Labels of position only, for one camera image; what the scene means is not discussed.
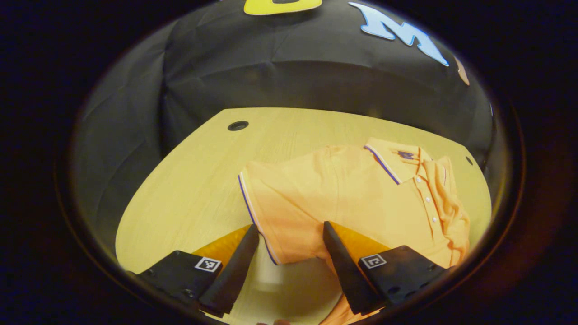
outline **light blue letter m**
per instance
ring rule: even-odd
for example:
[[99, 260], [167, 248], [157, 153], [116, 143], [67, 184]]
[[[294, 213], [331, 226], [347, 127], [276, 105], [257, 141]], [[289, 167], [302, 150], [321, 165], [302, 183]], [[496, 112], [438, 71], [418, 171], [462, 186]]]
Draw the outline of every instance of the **light blue letter m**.
[[413, 40], [417, 38], [420, 42], [417, 48], [420, 49], [425, 55], [433, 58], [437, 62], [449, 66], [446, 59], [443, 58], [442, 54], [439, 53], [438, 48], [429, 39], [428, 35], [419, 29], [413, 27], [410, 24], [402, 23], [399, 25], [393, 19], [387, 17], [385, 14], [377, 11], [374, 8], [370, 8], [358, 3], [349, 2], [350, 5], [356, 7], [361, 11], [365, 17], [366, 25], [361, 26], [361, 30], [372, 35], [383, 37], [385, 39], [394, 40], [395, 35], [390, 33], [385, 26], [392, 30], [403, 43], [408, 46], [413, 44]]

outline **orange polo shirt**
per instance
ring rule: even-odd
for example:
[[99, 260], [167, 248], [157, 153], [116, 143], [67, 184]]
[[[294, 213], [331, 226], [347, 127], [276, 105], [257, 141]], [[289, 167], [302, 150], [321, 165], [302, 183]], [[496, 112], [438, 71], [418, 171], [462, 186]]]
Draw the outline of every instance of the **orange polo shirt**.
[[[417, 146], [370, 138], [364, 147], [327, 146], [279, 164], [249, 162], [239, 184], [275, 264], [318, 257], [335, 271], [326, 220], [391, 248], [408, 245], [446, 268], [468, 251], [469, 218], [451, 162]], [[342, 297], [322, 324], [366, 317], [348, 309]]]

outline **polo shirt collar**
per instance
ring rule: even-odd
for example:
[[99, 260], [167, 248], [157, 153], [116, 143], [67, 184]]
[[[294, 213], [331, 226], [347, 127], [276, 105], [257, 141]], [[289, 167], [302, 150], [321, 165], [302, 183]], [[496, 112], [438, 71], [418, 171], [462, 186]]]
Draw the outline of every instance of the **polo shirt collar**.
[[[403, 145], [376, 138], [369, 138], [364, 148], [373, 153], [381, 167], [391, 176], [396, 184], [401, 184], [416, 175], [427, 180], [427, 174], [423, 166], [424, 162], [432, 160], [430, 156], [418, 146]], [[413, 160], [418, 163], [417, 173], [413, 173], [403, 159]]]

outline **wooden table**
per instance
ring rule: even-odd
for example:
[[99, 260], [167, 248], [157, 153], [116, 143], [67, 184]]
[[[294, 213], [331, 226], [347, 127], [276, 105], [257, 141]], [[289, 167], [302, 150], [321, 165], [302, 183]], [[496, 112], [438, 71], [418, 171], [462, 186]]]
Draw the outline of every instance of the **wooden table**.
[[[227, 127], [248, 121], [239, 131]], [[441, 136], [390, 121], [325, 110], [226, 109], [215, 115], [155, 168], [123, 214], [116, 236], [118, 261], [141, 273], [174, 250], [193, 252], [251, 223], [237, 180], [250, 160], [278, 163], [326, 145], [363, 146], [369, 137], [417, 145], [434, 159], [449, 156], [460, 199], [471, 218], [474, 247], [491, 219], [482, 171], [468, 150]], [[264, 241], [241, 294], [224, 322], [318, 324], [340, 296], [337, 278], [316, 259], [275, 266]]]

